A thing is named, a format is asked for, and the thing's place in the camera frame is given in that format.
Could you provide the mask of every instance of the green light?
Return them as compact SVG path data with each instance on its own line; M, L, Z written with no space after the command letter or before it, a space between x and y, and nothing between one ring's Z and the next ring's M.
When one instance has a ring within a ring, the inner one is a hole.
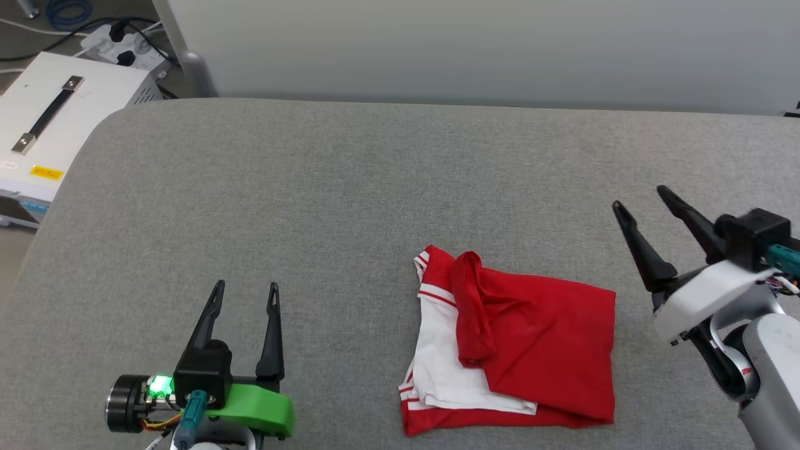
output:
M156 375L150 386L147 387L147 394L151 397L168 397L175 391L175 382L171 376Z

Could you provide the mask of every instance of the red fabric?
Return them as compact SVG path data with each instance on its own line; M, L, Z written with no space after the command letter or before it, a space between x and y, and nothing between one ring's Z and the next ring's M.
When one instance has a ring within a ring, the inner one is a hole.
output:
M450 282L458 358L483 368L492 392L537 402L537 416L552 408L614 422L614 292L486 269L472 251Z

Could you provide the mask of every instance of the power strip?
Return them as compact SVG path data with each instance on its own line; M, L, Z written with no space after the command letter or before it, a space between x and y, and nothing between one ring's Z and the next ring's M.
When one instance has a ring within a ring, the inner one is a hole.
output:
M172 63L164 59L140 34L124 34L121 27L100 26L81 41L84 55L97 61L147 70L154 78L166 77Z

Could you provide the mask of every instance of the metal leg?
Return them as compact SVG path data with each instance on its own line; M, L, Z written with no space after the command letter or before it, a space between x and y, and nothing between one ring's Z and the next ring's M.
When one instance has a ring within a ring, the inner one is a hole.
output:
M39 10L34 8L34 4L30 0L17 0L17 3L22 8L22 12L25 13L25 17L34 18L39 15Z

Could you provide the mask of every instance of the folded clothing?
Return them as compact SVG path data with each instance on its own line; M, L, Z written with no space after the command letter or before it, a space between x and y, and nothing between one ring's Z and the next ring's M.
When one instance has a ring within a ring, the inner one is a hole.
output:
M414 263L422 323L414 360L399 387L408 436L470 425L582 428L613 423L613 292L490 271L474 253L456 260L434 246ZM577 290L574 297L583 296L583 303L600 299L586 311L571 311L581 305L564 301L563 289ZM595 310L602 310L597 316L601 323L570 331L582 324L575 316L585 312L592 322ZM589 348L601 354L584 360ZM578 366L576 372L565 377L572 366Z

